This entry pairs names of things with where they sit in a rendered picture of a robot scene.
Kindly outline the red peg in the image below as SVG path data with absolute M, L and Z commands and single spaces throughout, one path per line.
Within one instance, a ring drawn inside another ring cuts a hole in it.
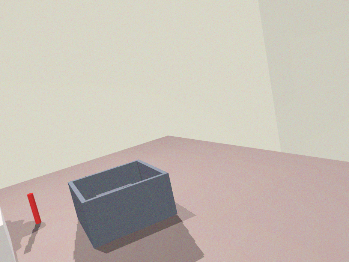
M 42 221 L 41 221 L 41 218 L 40 218 L 40 215 L 39 215 L 39 211 L 38 211 L 38 208 L 37 208 L 37 205 L 36 205 L 36 201 L 35 201 L 34 195 L 33 195 L 33 193 L 29 193 L 27 196 L 28 196 L 28 199 L 29 199 L 29 202 L 30 202 L 30 206 L 31 206 L 31 209 L 32 209 L 32 212 L 33 212 L 33 216 L 34 216 L 35 222 L 36 222 L 36 224 L 39 224 Z

